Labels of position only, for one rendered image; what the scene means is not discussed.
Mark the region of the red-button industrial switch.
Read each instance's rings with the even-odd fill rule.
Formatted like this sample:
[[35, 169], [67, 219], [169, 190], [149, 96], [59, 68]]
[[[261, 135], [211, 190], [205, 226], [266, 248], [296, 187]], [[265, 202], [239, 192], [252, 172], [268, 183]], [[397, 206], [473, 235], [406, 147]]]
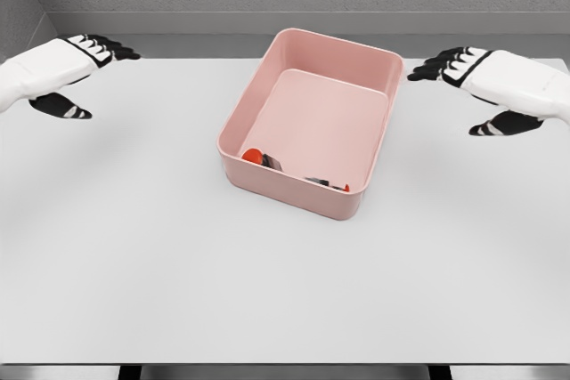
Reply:
[[250, 148], [244, 151], [241, 155], [243, 160], [254, 163], [259, 166], [264, 166], [276, 171], [282, 171], [281, 163], [272, 156], [262, 152], [257, 148]]
[[333, 190], [339, 190], [339, 191], [343, 191], [343, 192], [349, 192], [350, 191], [350, 186], [348, 183], [346, 183], [344, 186], [337, 186], [334, 183], [331, 183], [329, 180], [325, 180], [325, 179], [320, 179], [317, 177], [305, 177], [305, 180], [308, 182], [312, 182], [314, 184], [318, 184], [327, 188], [331, 188]]

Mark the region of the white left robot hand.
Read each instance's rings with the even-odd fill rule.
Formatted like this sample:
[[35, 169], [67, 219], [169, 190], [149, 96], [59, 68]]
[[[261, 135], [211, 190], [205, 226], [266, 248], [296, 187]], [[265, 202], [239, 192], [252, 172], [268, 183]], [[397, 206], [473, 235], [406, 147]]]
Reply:
[[87, 79], [112, 62], [140, 58], [134, 49], [106, 36], [78, 34], [56, 37], [8, 60], [19, 71], [21, 98], [17, 101], [27, 101], [33, 109], [52, 117], [88, 120], [92, 113], [60, 90]]

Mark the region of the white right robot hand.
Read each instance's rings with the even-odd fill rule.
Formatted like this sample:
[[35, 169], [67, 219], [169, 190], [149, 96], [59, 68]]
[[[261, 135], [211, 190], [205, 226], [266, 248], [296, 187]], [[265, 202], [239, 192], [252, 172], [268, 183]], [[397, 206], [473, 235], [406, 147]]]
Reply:
[[441, 81], [472, 97], [503, 107], [472, 136], [512, 136], [536, 130], [548, 119], [570, 127], [570, 74], [507, 51], [459, 46], [428, 58], [409, 81]]

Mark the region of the pink rectangular plastic basket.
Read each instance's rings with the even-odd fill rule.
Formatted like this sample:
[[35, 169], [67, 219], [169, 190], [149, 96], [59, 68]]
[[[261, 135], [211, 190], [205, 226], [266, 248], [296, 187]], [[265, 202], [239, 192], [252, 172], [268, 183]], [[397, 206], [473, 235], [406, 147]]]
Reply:
[[[279, 32], [217, 138], [231, 184], [336, 220], [367, 190], [404, 73], [400, 55], [299, 28]], [[260, 149], [282, 171], [241, 158]], [[305, 180], [317, 177], [349, 192]]]

